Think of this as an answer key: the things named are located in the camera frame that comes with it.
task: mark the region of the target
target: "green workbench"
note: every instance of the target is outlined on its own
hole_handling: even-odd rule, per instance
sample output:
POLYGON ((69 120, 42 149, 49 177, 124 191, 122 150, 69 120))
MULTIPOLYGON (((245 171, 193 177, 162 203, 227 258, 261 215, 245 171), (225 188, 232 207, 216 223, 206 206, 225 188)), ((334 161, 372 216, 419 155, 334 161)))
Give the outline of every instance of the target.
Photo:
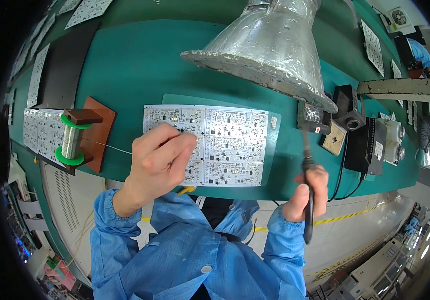
MULTIPOLYGON (((161 104, 163 95, 167 93, 279 113, 282 123, 266 186, 201 187, 195 194, 245 200, 286 200, 296 188, 293 177, 301 171, 302 136, 296 129, 297 101, 235 77, 199 69, 179 57, 183 51, 202 49, 240 15, 246 2, 178 0, 156 4, 152 0, 115 1, 101 17, 101 29, 90 46, 75 107, 82 108, 86 97, 91 96, 117 111, 109 144, 123 150, 129 150, 133 139, 142 134, 143 105, 161 104)), ((354 5, 358 19, 364 19, 380 37, 385 78, 392 78, 392 59, 407 76, 380 18, 364 0, 355 0, 354 5)), ((57 18, 39 49, 70 31, 63 30, 70 15, 67 13, 57 18)), ((322 2, 313 25, 313 34, 326 91, 333 92, 337 85, 357 87, 358 81, 382 78, 366 59, 362 31, 353 28, 351 11, 342 0, 322 2)), ((32 66, 27 64, 13 85, 17 91, 14 125, 10 128, 10 134, 20 145, 23 145, 23 108, 26 107, 31 72, 32 66)), ((406 111, 397 101, 367 100, 366 105, 368 116, 395 111, 398 120, 406 123, 406 111)), ((374 181, 364 182, 355 195, 386 192, 415 184, 418 174, 414 160, 416 134, 412 128, 407 128, 407 131, 411 139, 403 142, 405 159, 398 166, 385 163, 383 175, 375 177, 374 181)), ((319 139, 320 135, 309 134, 314 159, 331 175, 331 194, 338 177, 341 156, 334 156, 319 147, 319 139)), ((102 172, 96 175, 124 181, 130 170, 130 156, 107 149, 102 167, 102 172)), ((80 170, 92 173, 85 166, 80 170)), ((353 190, 358 183, 357 177, 358 173, 345 170, 338 195, 342 197, 353 190)))

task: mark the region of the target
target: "white button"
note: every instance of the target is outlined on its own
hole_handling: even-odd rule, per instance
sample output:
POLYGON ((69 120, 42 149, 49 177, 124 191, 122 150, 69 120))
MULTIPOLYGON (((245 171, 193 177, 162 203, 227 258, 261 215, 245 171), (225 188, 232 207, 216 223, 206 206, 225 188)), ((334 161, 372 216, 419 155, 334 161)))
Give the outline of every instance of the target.
POLYGON ((205 267, 202 268, 202 273, 208 273, 212 271, 212 266, 206 265, 205 267))

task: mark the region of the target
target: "spool holder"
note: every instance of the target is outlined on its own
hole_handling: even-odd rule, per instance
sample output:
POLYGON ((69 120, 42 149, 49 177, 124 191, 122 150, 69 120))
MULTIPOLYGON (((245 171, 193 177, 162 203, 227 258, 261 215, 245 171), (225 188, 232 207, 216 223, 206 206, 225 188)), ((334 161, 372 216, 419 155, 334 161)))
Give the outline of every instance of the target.
MULTIPOLYGON (((117 113, 92 97, 87 97, 84 108, 65 109, 63 116, 64 123, 69 124, 69 126, 85 127, 84 125, 89 124, 90 126, 87 126, 88 128, 83 131, 79 157, 75 160, 59 159, 60 162, 68 171, 87 165, 94 172, 100 173, 106 147, 94 143, 94 141, 102 144, 107 143, 117 113)), ((56 155, 57 157, 62 156, 61 153, 57 152, 60 152, 60 148, 57 148, 56 155)))

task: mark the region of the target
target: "worker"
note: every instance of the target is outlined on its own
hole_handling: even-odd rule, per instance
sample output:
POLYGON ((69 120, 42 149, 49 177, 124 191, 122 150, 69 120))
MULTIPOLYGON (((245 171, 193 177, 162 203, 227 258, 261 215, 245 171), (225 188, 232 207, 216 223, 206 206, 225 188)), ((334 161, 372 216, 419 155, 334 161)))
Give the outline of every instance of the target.
MULTIPOLYGON (((421 62, 423 69, 425 69, 430 74, 430 53, 423 47, 422 44, 418 43, 416 40, 407 37, 408 43, 412 48, 413 57, 415 57, 416 62, 421 62)), ((426 78, 425 74, 420 75, 420 78, 426 78)))
MULTIPOLYGON (((257 201, 233 201, 212 227, 188 196, 170 192, 184 180, 196 137, 167 123, 132 143, 130 174, 119 190, 94 202, 92 288, 95 299, 305 299, 302 267, 304 208, 300 184, 268 222, 263 261, 241 243, 252 231, 257 201), (142 207, 154 201, 150 234, 139 249, 142 207)), ((295 178, 303 181, 303 175, 295 178)), ((314 217, 326 211, 328 173, 307 172, 314 190, 314 217)))

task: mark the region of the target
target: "green spool flange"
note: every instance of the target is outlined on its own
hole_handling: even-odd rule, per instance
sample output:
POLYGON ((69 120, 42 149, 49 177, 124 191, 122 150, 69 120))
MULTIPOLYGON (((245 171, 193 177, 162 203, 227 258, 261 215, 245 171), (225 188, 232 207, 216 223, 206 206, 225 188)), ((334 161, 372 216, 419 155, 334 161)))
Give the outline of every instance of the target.
POLYGON ((60 147, 58 147, 56 150, 55 150, 55 157, 62 163, 62 164, 65 164, 65 165, 73 165, 73 166, 76 166, 76 165, 80 165, 81 163, 83 163, 84 162, 84 160, 85 160, 85 155, 84 155, 84 153, 79 149, 79 151, 78 151, 78 157, 77 158, 75 158, 75 159, 68 159, 68 158, 64 158, 63 157, 63 155, 62 155, 62 146, 60 146, 60 147))
POLYGON ((63 123, 63 124, 65 124, 65 125, 67 125, 67 126, 70 126, 70 127, 77 128, 77 129, 87 129, 87 128, 90 128, 90 126, 92 125, 92 124, 75 125, 75 124, 74 124, 74 123, 72 123, 72 121, 70 121, 70 120, 67 118, 67 116, 65 116, 65 115, 61 115, 61 116, 60 116, 60 120, 62 121, 62 123, 63 123))

